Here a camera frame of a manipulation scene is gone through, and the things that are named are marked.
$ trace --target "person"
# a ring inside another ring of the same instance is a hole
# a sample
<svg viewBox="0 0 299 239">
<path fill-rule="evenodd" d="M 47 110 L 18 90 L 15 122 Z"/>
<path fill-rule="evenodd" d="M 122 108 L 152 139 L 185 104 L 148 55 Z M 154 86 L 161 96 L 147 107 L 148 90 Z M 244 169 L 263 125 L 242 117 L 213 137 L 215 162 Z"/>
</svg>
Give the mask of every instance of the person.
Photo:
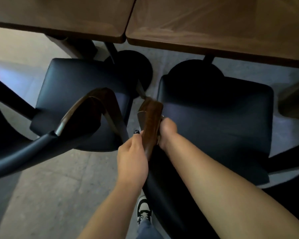
<svg viewBox="0 0 299 239">
<path fill-rule="evenodd" d="M 221 239 L 299 239 L 299 220 L 277 201 L 203 153 L 177 133 L 169 118 L 160 125 L 159 146 L 171 160 L 199 209 Z M 125 238 L 148 174 L 142 137 L 135 134 L 117 155 L 118 178 L 78 239 Z M 137 206 L 137 239 L 161 239 L 145 198 Z"/>
</svg>

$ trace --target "floor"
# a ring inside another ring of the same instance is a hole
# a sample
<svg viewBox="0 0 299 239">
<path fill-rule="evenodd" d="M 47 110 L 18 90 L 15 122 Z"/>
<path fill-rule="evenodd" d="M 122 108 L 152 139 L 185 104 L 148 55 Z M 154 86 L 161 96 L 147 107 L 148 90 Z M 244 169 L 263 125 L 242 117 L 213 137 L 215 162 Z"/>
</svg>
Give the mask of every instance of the floor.
<svg viewBox="0 0 299 239">
<path fill-rule="evenodd" d="M 108 56 L 99 47 L 97 60 Z M 118 50 L 143 53 L 152 63 L 154 74 L 147 95 L 155 97 L 160 77 L 181 61 L 203 59 L 202 55 L 116 45 Z M 45 71 L 52 58 L 68 58 L 43 34 L 0 28 L 0 80 L 32 106 L 35 106 Z M 275 95 L 299 81 L 299 69 L 239 60 L 215 58 L 213 62 L 226 76 L 270 85 Z M 136 112 L 141 104 L 134 100 L 128 122 L 130 136 L 138 128 Z M 12 126 L 30 139 L 30 121 L 0 104 Z M 273 120 L 271 156 L 299 145 L 299 120 L 279 115 Z M 117 176 L 116 153 L 91 153 L 71 150 L 44 163 L 0 179 L 0 239 L 76 238 L 92 213 L 113 189 Z M 299 169 L 270 176 L 271 186 L 299 174 Z M 137 233 L 136 211 L 127 238 Z"/>
</svg>

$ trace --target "blue jeans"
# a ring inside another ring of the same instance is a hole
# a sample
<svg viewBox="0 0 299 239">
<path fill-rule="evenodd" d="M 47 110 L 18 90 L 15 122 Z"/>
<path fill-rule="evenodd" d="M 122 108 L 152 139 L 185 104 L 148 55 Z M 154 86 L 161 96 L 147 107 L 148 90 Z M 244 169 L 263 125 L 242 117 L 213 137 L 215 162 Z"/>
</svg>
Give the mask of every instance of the blue jeans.
<svg viewBox="0 0 299 239">
<path fill-rule="evenodd" d="M 163 239 L 162 235 L 156 230 L 150 221 L 142 221 L 137 230 L 136 239 Z"/>
</svg>

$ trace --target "wooden tabletop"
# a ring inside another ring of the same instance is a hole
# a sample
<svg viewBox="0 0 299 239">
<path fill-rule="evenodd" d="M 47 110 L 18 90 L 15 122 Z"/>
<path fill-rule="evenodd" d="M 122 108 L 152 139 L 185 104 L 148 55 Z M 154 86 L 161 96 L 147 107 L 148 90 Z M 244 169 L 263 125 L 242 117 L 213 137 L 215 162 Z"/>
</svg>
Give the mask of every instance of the wooden tabletop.
<svg viewBox="0 0 299 239">
<path fill-rule="evenodd" d="M 134 0 L 0 0 L 0 27 L 122 43 Z"/>
<path fill-rule="evenodd" d="M 136 0 L 133 45 L 299 67 L 299 0 Z"/>
</svg>

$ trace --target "shoe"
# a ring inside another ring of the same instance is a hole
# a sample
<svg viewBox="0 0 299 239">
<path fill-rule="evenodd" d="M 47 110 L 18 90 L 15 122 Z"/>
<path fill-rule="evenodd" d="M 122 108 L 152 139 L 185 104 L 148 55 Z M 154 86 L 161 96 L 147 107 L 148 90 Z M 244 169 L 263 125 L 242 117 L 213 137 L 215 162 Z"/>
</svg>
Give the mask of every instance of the shoe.
<svg viewBox="0 0 299 239">
<path fill-rule="evenodd" d="M 152 223 L 152 210 L 149 207 L 147 198 L 142 196 L 137 203 L 137 223 L 138 225 L 144 221 L 148 220 Z"/>
</svg>

